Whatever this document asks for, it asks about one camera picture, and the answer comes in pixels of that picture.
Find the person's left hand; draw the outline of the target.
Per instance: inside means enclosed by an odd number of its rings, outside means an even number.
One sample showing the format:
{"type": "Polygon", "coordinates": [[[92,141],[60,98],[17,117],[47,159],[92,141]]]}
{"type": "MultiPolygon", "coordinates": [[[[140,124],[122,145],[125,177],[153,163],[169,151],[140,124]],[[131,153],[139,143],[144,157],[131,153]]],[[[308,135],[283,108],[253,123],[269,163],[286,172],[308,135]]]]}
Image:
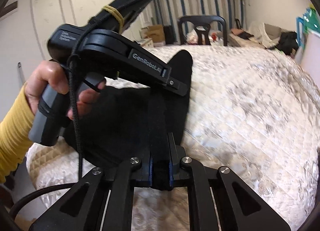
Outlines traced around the person's left hand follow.
{"type": "MultiPolygon", "coordinates": [[[[68,81],[62,67],[53,61],[42,61],[33,71],[24,87],[24,94],[33,114],[36,113],[40,97],[47,85],[61,94],[68,93],[68,81]]],[[[77,101],[80,117],[89,113],[100,93],[86,89],[79,94],[77,101]]]]}

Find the yellow left sleeve forearm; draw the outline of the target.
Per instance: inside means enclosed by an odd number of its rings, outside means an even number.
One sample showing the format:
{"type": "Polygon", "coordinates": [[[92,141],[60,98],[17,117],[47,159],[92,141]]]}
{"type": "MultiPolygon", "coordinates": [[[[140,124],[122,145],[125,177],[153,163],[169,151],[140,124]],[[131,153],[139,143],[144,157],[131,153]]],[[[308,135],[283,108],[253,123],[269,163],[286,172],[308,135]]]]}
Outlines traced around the yellow left sleeve forearm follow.
{"type": "Polygon", "coordinates": [[[1,183],[22,163],[25,154],[32,146],[28,134],[31,130],[34,114],[29,107],[22,87],[12,107],[1,121],[0,176],[1,183]]]}

